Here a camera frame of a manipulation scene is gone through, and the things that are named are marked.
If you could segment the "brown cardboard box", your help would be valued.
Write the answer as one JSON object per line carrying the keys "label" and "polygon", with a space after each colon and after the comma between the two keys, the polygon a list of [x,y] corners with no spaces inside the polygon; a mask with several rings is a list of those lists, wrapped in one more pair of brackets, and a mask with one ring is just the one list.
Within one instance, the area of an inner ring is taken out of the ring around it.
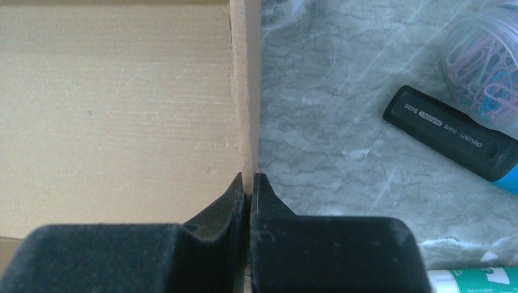
{"label": "brown cardboard box", "polygon": [[1,267],[42,225],[250,194],[260,101],[260,1],[2,1]]}

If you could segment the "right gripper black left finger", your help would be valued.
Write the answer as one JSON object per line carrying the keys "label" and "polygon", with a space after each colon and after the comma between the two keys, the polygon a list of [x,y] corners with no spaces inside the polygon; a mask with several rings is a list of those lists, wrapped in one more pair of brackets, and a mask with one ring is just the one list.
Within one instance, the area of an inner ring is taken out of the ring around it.
{"label": "right gripper black left finger", "polygon": [[45,225],[21,243],[2,292],[234,292],[243,283],[241,175],[184,223]]}

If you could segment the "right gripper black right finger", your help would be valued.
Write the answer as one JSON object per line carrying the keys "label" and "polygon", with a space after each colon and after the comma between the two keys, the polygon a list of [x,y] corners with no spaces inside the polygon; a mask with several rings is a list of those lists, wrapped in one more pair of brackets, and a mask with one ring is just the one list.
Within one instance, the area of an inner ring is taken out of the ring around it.
{"label": "right gripper black right finger", "polygon": [[415,237],[393,217],[295,214],[254,177],[254,292],[431,292]]}

